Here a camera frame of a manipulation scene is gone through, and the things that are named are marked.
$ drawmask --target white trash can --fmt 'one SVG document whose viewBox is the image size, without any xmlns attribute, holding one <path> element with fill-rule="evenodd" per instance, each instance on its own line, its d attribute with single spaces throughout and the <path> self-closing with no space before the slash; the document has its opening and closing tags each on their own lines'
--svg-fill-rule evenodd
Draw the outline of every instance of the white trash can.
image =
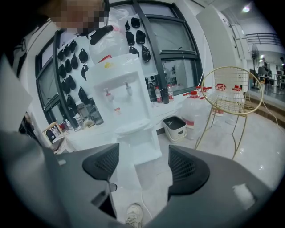
<svg viewBox="0 0 285 228">
<path fill-rule="evenodd" d="M 186 135 L 186 122 L 177 116 L 171 116 L 163 120 L 165 134 L 172 143 L 181 141 Z"/>
</svg>

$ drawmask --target metal railing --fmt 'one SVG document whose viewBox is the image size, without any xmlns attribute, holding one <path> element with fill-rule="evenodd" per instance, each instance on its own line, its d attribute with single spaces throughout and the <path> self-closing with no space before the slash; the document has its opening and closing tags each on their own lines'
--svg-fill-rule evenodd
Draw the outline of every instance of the metal railing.
<svg viewBox="0 0 285 228">
<path fill-rule="evenodd" d="M 269 44 L 283 46 L 278 35 L 275 33 L 252 33 L 245 35 L 248 44 Z"/>
</svg>

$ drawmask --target sneaker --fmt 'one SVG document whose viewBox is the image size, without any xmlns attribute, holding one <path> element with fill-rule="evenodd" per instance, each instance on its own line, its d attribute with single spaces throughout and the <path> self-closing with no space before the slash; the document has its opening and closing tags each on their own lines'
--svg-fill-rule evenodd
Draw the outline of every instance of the sneaker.
<svg viewBox="0 0 285 228">
<path fill-rule="evenodd" d="M 129 206 L 126 214 L 127 214 L 126 224 L 134 228 L 141 228 L 141 222 L 143 219 L 143 210 L 140 205 L 132 204 L 131 206 Z"/>
</svg>

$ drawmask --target wire chair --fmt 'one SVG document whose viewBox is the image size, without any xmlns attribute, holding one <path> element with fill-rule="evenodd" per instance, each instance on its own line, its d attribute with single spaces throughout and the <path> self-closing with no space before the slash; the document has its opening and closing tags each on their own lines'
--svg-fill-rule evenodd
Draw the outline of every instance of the wire chair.
<svg viewBox="0 0 285 228">
<path fill-rule="evenodd" d="M 216 115 L 221 115 L 222 113 L 229 113 L 232 115 L 237 115 L 236 123 L 232 132 L 232 137 L 235 143 L 234 159 L 236 152 L 240 146 L 240 142 L 244 135 L 245 125 L 247 121 L 247 115 L 256 111 L 262 103 L 263 91 L 259 80 L 250 72 L 245 69 L 235 67 L 235 66 L 224 66 L 219 67 L 204 77 L 202 85 L 209 77 L 213 77 L 212 93 L 207 97 L 202 90 L 205 99 L 212 105 L 207 124 L 201 135 L 197 140 L 195 149 L 199 146 L 205 132 L 213 126 L 213 122 Z M 258 104 L 253 103 L 250 100 L 250 94 L 248 92 L 250 88 L 249 80 L 256 80 L 257 86 L 260 89 L 260 101 Z M 211 114 L 214 115 L 212 124 L 209 128 L 208 124 L 210 122 Z M 245 117 L 243 131 L 238 144 L 236 145 L 235 137 L 233 136 L 239 117 Z"/>
</svg>

